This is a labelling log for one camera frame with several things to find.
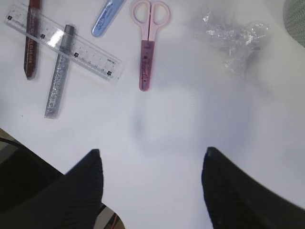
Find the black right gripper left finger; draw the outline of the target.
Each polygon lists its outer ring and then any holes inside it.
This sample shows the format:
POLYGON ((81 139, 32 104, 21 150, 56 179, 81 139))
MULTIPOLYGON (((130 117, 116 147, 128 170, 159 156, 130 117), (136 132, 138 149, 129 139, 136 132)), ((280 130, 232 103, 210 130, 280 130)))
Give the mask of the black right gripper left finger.
POLYGON ((102 159, 91 150, 67 174, 0 216, 2 229, 92 229, 103 195, 102 159))

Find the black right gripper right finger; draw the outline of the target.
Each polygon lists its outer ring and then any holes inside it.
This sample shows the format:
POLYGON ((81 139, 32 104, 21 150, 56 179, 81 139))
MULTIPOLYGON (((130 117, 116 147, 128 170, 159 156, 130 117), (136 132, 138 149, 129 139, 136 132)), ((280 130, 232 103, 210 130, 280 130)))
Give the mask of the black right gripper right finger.
POLYGON ((303 229, 305 210, 270 191, 221 151, 208 147, 203 198, 215 229, 303 229))

